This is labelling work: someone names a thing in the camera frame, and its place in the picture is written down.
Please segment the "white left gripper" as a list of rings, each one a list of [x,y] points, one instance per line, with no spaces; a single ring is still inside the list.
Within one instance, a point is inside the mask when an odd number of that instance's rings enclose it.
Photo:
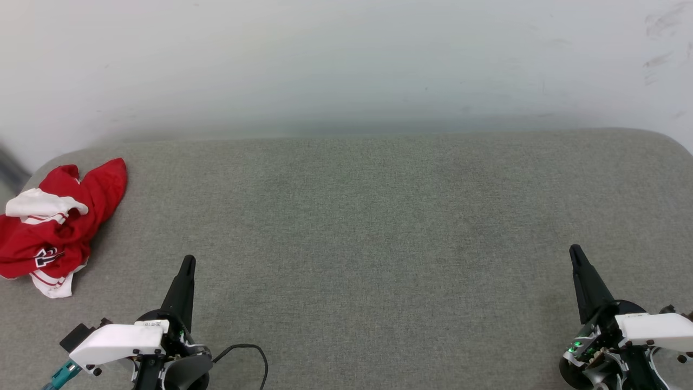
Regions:
[[[211,351],[193,341],[192,315],[196,259],[186,255],[161,309],[132,324],[102,319],[99,327],[77,326],[69,334],[69,358],[93,376],[107,363],[132,371],[134,389],[206,389]]]

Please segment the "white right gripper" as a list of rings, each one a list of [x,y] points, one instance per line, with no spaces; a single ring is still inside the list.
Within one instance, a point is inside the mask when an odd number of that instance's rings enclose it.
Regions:
[[[570,341],[563,358],[570,365],[587,369],[607,355],[622,357],[641,347],[646,355],[666,349],[678,353],[683,362],[691,360],[691,316],[668,306],[659,314],[646,313],[634,303],[616,300],[579,245],[570,247],[572,276],[580,323],[578,335]]]

